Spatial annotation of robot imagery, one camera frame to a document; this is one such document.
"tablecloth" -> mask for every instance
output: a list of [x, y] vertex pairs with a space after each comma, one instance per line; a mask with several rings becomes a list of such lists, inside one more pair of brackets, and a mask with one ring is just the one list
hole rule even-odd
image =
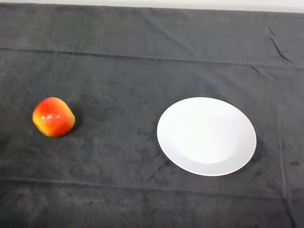
[[[73, 131], [45, 137], [39, 101]], [[173, 103], [212, 97], [252, 122], [235, 173], [161, 151]], [[304, 227], [304, 15], [0, 4], [0, 227]]]

